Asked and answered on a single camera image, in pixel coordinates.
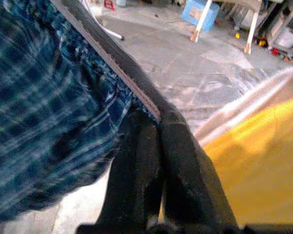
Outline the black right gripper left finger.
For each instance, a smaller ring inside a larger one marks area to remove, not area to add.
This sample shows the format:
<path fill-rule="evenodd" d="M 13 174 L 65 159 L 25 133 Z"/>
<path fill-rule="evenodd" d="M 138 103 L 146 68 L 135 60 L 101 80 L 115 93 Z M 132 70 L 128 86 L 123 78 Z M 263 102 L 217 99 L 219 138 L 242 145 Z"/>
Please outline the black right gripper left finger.
<path fill-rule="evenodd" d="M 130 109 L 122 131 L 97 220 L 99 234 L 145 234 L 158 218 L 163 177 L 156 123 L 143 111 Z"/>

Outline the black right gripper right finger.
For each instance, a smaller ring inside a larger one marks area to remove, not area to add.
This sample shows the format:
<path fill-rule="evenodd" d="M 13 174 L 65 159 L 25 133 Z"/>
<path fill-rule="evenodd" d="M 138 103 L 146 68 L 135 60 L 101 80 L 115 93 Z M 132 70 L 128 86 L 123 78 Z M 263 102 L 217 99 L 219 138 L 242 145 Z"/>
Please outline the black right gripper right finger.
<path fill-rule="evenodd" d="M 162 113 L 160 138 L 166 176 L 165 218 L 185 234 L 237 233 L 215 167 L 178 111 Z"/>

